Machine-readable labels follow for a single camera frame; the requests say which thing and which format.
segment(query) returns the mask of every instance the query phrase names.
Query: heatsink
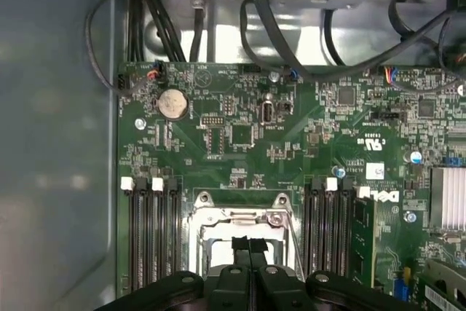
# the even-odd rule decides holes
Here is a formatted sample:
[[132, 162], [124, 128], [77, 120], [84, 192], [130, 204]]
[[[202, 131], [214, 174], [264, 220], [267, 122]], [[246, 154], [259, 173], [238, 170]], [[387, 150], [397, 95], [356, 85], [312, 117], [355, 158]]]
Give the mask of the heatsink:
[[433, 168], [430, 226], [466, 229], [466, 168]]

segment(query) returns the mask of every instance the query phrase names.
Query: white sticker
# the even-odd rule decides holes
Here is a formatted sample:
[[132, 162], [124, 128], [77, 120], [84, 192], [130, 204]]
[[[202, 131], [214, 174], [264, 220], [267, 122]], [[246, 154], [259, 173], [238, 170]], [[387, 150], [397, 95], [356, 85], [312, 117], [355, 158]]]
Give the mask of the white sticker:
[[366, 180], [383, 180], [384, 178], [384, 163], [366, 163]]
[[425, 286], [425, 297], [442, 311], [460, 311], [458, 307], [455, 307], [452, 303], [446, 301], [445, 298], [428, 286]]

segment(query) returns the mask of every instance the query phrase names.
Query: motherboard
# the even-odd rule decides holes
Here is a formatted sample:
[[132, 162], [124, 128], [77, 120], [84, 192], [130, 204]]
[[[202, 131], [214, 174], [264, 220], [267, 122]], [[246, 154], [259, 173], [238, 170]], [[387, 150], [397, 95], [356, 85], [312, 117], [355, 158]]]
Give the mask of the motherboard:
[[[247, 64], [122, 65], [121, 87], [150, 79], [119, 99], [119, 295], [232, 264], [232, 237], [248, 236], [301, 279], [330, 270], [427, 309], [426, 261], [466, 260], [466, 98], [401, 92], [383, 72], [314, 83]], [[396, 80], [447, 77], [397, 67]]]

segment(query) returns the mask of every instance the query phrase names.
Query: gray side panel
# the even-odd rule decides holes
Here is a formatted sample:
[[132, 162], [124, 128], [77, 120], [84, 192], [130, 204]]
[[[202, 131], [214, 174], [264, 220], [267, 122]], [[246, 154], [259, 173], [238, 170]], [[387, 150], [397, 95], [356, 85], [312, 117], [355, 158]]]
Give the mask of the gray side panel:
[[[107, 92], [83, 23], [96, 0], [0, 0], [0, 310], [93, 310], [114, 297]], [[113, 65], [111, 7], [95, 19]]]

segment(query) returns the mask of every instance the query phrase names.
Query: integrated circuit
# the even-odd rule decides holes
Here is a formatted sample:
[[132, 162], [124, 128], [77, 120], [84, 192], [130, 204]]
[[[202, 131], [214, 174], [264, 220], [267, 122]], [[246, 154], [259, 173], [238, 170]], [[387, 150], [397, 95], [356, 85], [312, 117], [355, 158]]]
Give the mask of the integrated circuit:
[[339, 87], [338, 88], [338, 104], [342, 106], [355, 105], [355, 88], [354, 87]]
[[419, 118], [433, 118], [435, 115], [435, 101], [422, 99], [419, 102]]
[[231, 145], [251, 145], [253, 143], [251, 127], [247, 125], [234, 125], [232, 127]]

